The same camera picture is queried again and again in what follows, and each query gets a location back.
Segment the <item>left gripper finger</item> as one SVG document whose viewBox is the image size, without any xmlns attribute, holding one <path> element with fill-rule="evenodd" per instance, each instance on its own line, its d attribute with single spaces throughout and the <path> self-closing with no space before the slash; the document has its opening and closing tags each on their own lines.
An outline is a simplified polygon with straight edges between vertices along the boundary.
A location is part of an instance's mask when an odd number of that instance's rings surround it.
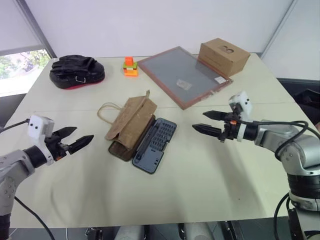
<svg viewBox="0 0 320 240">
<path fill-rule="evenodd" d="M 76 153 L 82 148 L 86 147 L 94 138 L 94 135 L 85 135 L 77 139 L 74 143 L 68 146 L 68 152 L 70 155 Z"/>
<path fill-rule="evenodd" d="M 59 143 L 62 139 L 70 136 L 76 129 L 77 127 L 67 126 L 56 130 L 55 132 L 53 132 L 53 139 L 56 143 Z"/>
</svg>

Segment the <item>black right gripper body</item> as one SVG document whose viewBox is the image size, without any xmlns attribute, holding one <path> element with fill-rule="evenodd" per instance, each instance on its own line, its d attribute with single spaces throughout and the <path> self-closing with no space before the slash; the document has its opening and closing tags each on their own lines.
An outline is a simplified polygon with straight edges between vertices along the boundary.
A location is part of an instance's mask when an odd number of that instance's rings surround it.
<svg viewBox="0 0 320 240">
<path fill-rule="evenodd" d="M 224 143 L 227 139 L 236 139 L 241 126 L 240 117 L 233 112 L 223 112 L 221 114 L 221 120 L 224 121 L 224 130 L 218 138 L 220 142 Z"/>
</svg>

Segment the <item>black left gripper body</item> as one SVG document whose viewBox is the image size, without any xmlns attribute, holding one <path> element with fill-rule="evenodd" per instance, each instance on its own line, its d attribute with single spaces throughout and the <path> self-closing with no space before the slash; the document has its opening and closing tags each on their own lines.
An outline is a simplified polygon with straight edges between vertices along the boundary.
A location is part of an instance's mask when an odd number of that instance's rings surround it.
<svg viewBox="0 0 320 240">
<path fill-rule="evenodd" d="M 53 133 L 51 137 L 44 139 L 45 145 L 50 151 L 54 161 L 59 161 L 67 155 L 70 146 L 62 143 L 62 139 L 67 136 L 68 135 L 62 133 Z"/>
</svg>

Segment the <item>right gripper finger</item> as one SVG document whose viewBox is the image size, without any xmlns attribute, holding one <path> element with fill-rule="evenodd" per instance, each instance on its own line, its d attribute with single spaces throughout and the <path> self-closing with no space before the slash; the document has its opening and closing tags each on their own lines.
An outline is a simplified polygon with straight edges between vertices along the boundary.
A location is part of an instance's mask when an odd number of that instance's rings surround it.
<svg viewBox="0 0 320 240">
<path fill-rule="evenodd" d="M 215 121 L 225 121 L 228 116 L 227 112 L 210 110 L 203 113 L 204 116 Z"/>
<path fill-rule="evenodd" d="M 199 133 L 219 138 L 222 135 L 222 130 L 220 128 L 212 127 L 208 124 L 198 123 L 193 124 L 192 127 Z"/>
</svg>

